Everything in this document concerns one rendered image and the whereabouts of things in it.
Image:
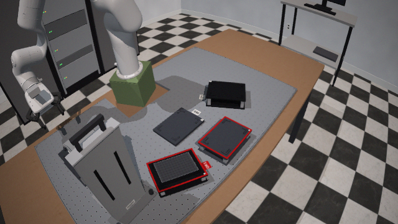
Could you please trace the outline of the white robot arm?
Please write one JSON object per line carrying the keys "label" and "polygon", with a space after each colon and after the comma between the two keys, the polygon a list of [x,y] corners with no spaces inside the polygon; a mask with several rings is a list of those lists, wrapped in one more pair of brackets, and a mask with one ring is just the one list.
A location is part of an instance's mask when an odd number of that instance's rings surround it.
{"label": "white robot arm", "polygon": [[[138,61],[133,32],[142,25],[142,14],[134,0],[90,0],[94,7],[105,12],[104,26],[109,34],[118,67],[118,78],[127,80],[138,76],[143,64]],[[41,25],[45,0],[20,0],[17,23],[37,33],[37,45],[18,49],[11,55],[12,72],[21,88],[28,92],[31,99],[41,93],[35,82],[42,82],[36,77],[31,66],[42,63],[47,53],[47,34]],[[131,33],[131,34],[130,34]],[[31,87],[31,84],[35,83]],[[29,88],[28,88],[29,87]],[[28,89],[27,89],[28,88]]]}

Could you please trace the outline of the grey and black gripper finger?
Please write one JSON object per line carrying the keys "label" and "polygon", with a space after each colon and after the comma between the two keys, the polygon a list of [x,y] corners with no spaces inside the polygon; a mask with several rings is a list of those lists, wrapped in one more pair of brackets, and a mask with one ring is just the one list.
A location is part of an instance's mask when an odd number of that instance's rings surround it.
{"label": "grey and black gripper finger", "polygon": [[57,106],[58,110],[61,112],[62,116],[64,115],[64,109],[60,105],[61,102],[61,93],[60,92],[52,92],[51,93],[53,96],[57,96],[58,100],[54,100],[51,102],[51,105]]}
{"label": "grey and black gripper finger", "polygon": [[33,121],[33,122],[39,123],[40,127],[41,127],[41,128],[44,128],[44,129],[46,130],[46,127],[45,127],[44,123],[43,123],[42,120],[40,119],[40,113],[36,113],[36,114],[35,114],[35,117],[31,117],[31,113],[32,113],[32,110],[31,110],[31,108],[29,108],[29,110],[28,110],[28,112],[27,112],[27,114],[26,114],[26,118],[27,118],[28,120]]}

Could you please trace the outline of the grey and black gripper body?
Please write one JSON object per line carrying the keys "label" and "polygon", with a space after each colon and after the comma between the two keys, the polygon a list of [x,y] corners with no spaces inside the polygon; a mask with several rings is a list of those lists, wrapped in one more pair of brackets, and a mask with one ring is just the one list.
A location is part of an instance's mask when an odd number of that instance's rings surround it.
{"label": "grey and black gripper body", "polygon": [[[41,116],[54,106],[51,105],[51,102],[54,101],[54,97],[49,89],[42,82],[35,83],[39,86],[41,93],[39,93],[35,98],[31,99],[27,91],[25,91],[25,98],[32,112],[40,113]],[[33,84],[31,84],[29,87],[31,87]]]}

